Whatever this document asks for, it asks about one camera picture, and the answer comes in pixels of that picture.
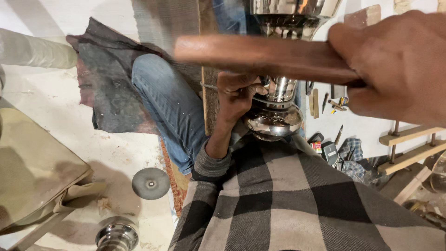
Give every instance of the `stainless steel vessel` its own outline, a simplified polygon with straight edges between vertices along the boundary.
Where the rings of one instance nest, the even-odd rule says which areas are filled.
[[[96,251],[131,251],[138,244],[138,228],[129,219],[111,217],[96,235]]]
[[[335,15],[341,1],[251,0],[250,8],[264,36],[309,41]],[[303,115],[293,103],[301,82],[286,76],[263,76],[260,80],[268,94],[255,95],[243,120],[256,137],[277,141],[301,127]]]

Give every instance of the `gray mat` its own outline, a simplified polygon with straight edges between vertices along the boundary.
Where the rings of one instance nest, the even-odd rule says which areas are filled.
[[[142,45],[161,52],[192,87],[201,91],[201,67],[172,59],[175,40],[199,34],[197,0],[133,0],[136,26]]]

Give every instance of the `wooden rack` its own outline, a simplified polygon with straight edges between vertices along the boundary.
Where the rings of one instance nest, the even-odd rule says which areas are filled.
[[[399,132],[399,124],[399,121],[396,121],[394,132],[391,135],[386,135],[380,138],[381,144],[385,146],[392,146],[392,156],[390,162],[382,164],[378,167],[379,172],[383,172],[385,174],[394,173],[446,149],[446,140],[435,139],[436,132],[444,130],[444,128],[419,126]],[[407,152],[401,157],[395,158],[397,144],[429,134],[432,135],[432,140],[430,143]]]

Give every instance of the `sleeve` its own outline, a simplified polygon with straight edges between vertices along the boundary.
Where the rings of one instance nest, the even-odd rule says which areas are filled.
[[[220,183],[229,168],[231,154],[228,151],[223,159],[211,158],[205,151],[206,144],[207,141],[195,159],[181,217],[169,245],[170,251],[198,250],[214,214]]]

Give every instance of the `plaid cloth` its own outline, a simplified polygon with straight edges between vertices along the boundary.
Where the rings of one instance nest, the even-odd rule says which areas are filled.
[[[364,183],[365,169],[361,164],[357,163],[357,161],[363,159],[361,140],[358,138],[346,139],[338,153],[344,159],[341,171],[354,181]]]
[[[445,232],[310,151],[252,137],[223,159],[202,149],[169,250],[445,250]]]

